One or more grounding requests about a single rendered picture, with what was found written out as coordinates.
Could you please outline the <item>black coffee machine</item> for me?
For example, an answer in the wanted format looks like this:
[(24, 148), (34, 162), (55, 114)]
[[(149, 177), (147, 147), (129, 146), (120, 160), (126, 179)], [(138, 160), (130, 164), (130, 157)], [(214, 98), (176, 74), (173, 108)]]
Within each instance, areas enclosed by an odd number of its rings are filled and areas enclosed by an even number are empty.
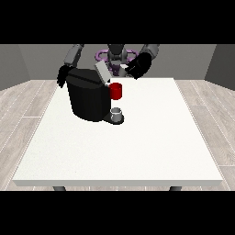
[(96, 70), (73, 68), (66, 77), (73, 113), (86, 121), (106, 121), (113, 125), (124, 122), (111, 120), (109, 84), (103, 84)]

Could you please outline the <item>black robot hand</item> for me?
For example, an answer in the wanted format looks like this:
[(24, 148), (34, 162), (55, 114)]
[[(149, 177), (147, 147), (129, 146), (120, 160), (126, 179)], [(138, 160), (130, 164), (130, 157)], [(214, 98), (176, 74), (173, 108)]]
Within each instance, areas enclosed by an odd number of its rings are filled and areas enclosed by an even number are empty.
[(141, 78), (151, 68), (151, 55), (148, 52), (140, 53), (132, 60), (125, 69), (127, 75), (131, 75), (134, 79)]
[(63, 86), (65, 84), (66, 77), (68, 76), (68, 73), (72, 68), (73, 68), (72, 66), (63, 65), (59, 69), (59, 73), (57, 76), (57, 84), (60, 88), (63, 88)]

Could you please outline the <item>pale grey machine lid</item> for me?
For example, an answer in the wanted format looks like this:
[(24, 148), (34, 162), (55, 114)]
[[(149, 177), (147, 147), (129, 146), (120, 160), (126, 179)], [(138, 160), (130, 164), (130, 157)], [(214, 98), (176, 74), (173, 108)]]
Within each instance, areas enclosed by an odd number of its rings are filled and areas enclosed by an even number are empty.
[(95, 70), (97, 71), (100, 80), (103, 84), (107, 84), (109, 80), (112, 78), (111, 73), (109, 72), (108, 68), (104, 61), (97, 62), (95, 64)]

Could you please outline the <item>small grey coffee pod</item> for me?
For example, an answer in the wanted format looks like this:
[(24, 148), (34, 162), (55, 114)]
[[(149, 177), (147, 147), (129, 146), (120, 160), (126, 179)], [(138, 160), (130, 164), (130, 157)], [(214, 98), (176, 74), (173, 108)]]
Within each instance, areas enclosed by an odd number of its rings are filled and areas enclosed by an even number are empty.
[(128, 68), (127, 64), (121, 64), (120, 68), (119, 68), (118, 75), (120, 77), (126, 77), (128, 74), (128, 72), (126, 71), (127, 68)]

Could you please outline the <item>small grey cup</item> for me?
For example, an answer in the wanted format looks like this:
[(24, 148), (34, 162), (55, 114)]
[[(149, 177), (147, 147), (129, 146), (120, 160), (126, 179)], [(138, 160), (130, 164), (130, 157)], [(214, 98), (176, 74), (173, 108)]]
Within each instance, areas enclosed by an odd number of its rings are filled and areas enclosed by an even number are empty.
[(110, 110), (111, 120), (114, 122), (119, 122), (122, 119), (122, 111), (119, 107), (113, 107)]

